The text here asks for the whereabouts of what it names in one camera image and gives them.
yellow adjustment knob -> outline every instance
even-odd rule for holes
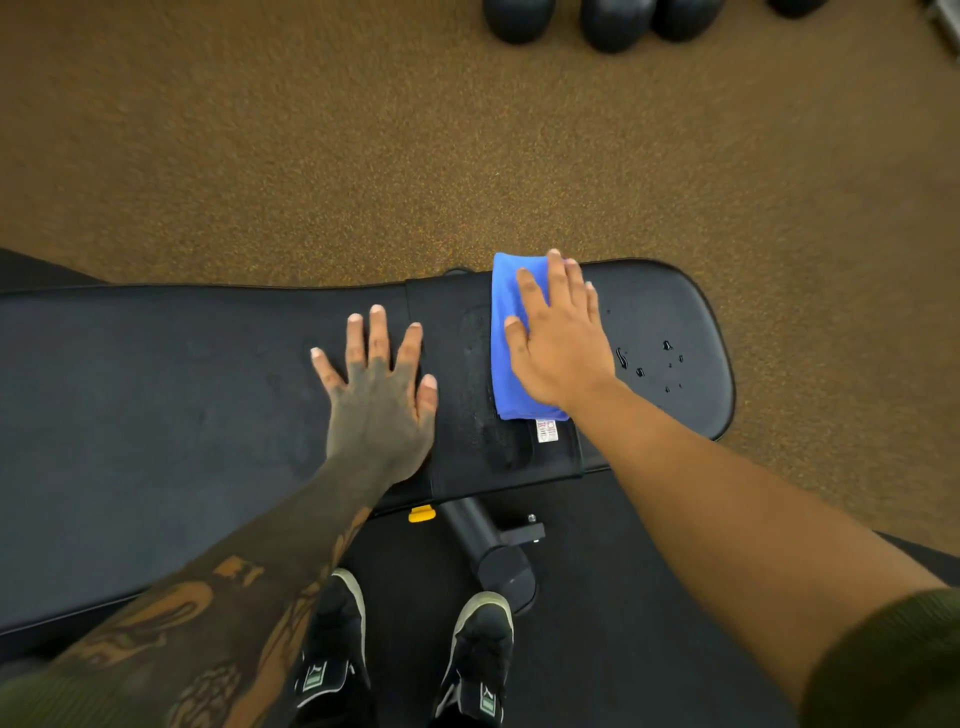
[[[410,523],[423,523],[437,518],[437,512],[433,510],[432,505],[419,505],[410,511],[407,521]]]

blue towel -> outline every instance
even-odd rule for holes
[[[540,290],[543,291],[543,297],[550,303],[546,283],[546,256],[524,257],[497,253],[493,257],[490,369],[496,414],[503,420],[569,420],[570,416],[563,410],[534,401],[510,368],[510,349],[503,332],[503,321],[508,316],[519,316],[529,330],[527,312],[523,310],[523,301],[520,300],[520,291],[516,285],[518,268],[526,268],[534,274]]]

towel tag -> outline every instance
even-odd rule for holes
[[[537,420],[537,442],[555,443],[560,439],[557,423],[553,420]]]

black dumbbell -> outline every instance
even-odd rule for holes
[[[650,30],[657,0],[583,0],[580,28],[590,45],[619,53]]]
[[[767,0],[767,5],[783,17],[799,18],[824,6],[827,0]]]
[[[717,19],[724,0],[658,0],[652,21],[654,32],[664,40],[692,40]]]
[[[507,43],[529,43],[550,24],[556,0],[483,0],[493,34]]]

shoe sole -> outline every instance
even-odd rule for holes
[[[353,598],[356,599],[357,609],[360,610],[360,654],[363,655],[363,667],[367,669],[367,604],[363,600],[363,590],[360,589],[360,582],[356,577],[346,569],[334,569],[330,578],[334,576],[342,579],[347,585]]]
[[[510,611],[510,602],[497,592],[481,592],[480,594],[473,595],[464,605],[464,608],[460,610],[460,616],[457,618],[457,623],[453,627],[453,637],[450,638],[450,659],[446,662],[444,680],[450,673],[450,666],[453,665],[453,650],[457,647],[457,635],[460,634],[460,630],[467,624],[470,616],[480,609],[480,607],[487,604],[495,604],[507,613],[507,621],[510,623],[510,633],[514,634],[514,613]]]

